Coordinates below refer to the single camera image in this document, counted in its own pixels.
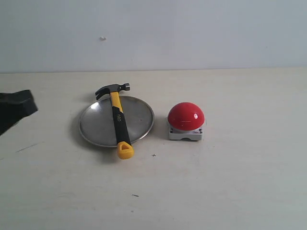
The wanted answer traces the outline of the round metal plate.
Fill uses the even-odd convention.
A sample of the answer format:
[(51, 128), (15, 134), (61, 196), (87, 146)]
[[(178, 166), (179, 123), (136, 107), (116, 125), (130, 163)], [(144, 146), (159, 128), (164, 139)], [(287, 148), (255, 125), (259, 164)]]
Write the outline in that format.
[[(120, 96), (131, 143), (145, 137), (153, 127), (154, 112), (139, 98)], [(91, 144), (106, 148), (117, 146), (110, 98), (90, 105), (79, 119), (81, 136)]]

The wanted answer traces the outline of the yellow black claw hammer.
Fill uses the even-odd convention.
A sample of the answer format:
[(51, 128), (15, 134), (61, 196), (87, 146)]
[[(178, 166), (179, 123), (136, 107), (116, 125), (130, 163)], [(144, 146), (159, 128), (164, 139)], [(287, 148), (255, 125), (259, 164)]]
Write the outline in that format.
[(102, 96), (109, 94), (112, 106), (113, 122), (117, 140), (117, 152), (118, 157), (122, 160), (132, 158), (134, 155), (134, 149), (131, 145), (130, 137), (128, 134), (128, 128), (126, 119), (121, 106), (119, 97), (120, 91), (129, 91), (130, 84), (125, 83), (122, 85), (111, 84), (104, 86), (95, 92), (96, 100)]

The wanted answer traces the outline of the red dome push button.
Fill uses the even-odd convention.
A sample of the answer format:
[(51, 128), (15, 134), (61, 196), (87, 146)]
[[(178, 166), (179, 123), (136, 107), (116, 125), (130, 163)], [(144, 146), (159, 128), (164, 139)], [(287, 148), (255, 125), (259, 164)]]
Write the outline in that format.
[(203, 111), (194, 103), (181, 102), (168, 113), (168, 138), (170, 140), (200, 141), (203, 138), (205, 123)]

